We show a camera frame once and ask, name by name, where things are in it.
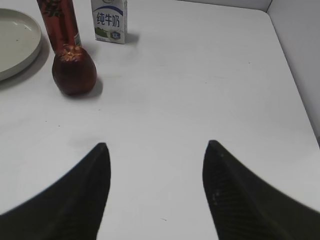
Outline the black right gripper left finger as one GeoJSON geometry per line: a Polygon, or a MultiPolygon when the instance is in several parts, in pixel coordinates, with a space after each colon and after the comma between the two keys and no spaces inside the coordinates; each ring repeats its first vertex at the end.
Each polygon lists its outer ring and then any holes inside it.
{"type": "Polygon", "coordinates": [[[53,185],[0,216],[2,240],[95,240],[111,185],[108,147],[98,143],[53,185]]]}

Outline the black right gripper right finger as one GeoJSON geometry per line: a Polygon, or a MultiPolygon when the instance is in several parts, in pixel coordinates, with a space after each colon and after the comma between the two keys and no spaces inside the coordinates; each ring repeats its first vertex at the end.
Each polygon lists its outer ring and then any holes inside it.
{"type": "Polygon", "coordinates": [[[202,182],[220,240],[318,240],[320,213],[265,182],[216,140],[202,182]]]}

